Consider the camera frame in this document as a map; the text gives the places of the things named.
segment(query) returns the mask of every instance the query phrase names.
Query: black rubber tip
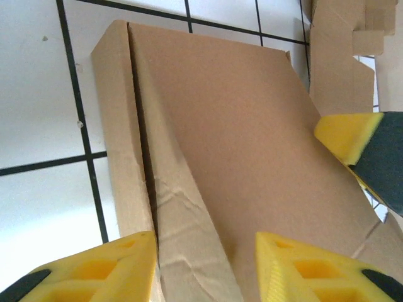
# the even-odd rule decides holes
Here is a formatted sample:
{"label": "black rubber tip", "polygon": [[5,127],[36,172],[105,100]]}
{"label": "black rubber tip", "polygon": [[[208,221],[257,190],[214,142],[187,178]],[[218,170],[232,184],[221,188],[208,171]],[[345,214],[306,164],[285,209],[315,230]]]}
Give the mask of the black rubber tip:
{"label": "black rubber tip", "polygon": [[50,269],[42,269],[41,271],[23,276],[0,293],[0,302],[18,302],[40,284],[50,273]]}
{"label": "black rubber tip", "polygon": [[371,269],[363,269],[361,272],[394,301],[403,302],[403,284],[390,276]]}

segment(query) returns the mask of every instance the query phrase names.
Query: yellow foam pad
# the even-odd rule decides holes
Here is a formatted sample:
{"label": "yellow foam pad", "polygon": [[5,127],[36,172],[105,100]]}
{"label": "yellow foam pad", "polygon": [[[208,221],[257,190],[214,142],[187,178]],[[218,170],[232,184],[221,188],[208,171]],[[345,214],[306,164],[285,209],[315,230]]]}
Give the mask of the yellow foam pad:
{"label": "yellow foam pad", "polygon": [[383,113],[324,116],[315,136],[344,165],[355,165],[382,118]]}
{"label": "yellow foam pad", "polygon": [[392,302],[362,269],[376,268],[272,233],[256,234],[262,302]]}
{"label": "yellow foam pad", "polygon": [[21,302],[149,302],[154,232],[140,232],[38,267],[52,272]]}

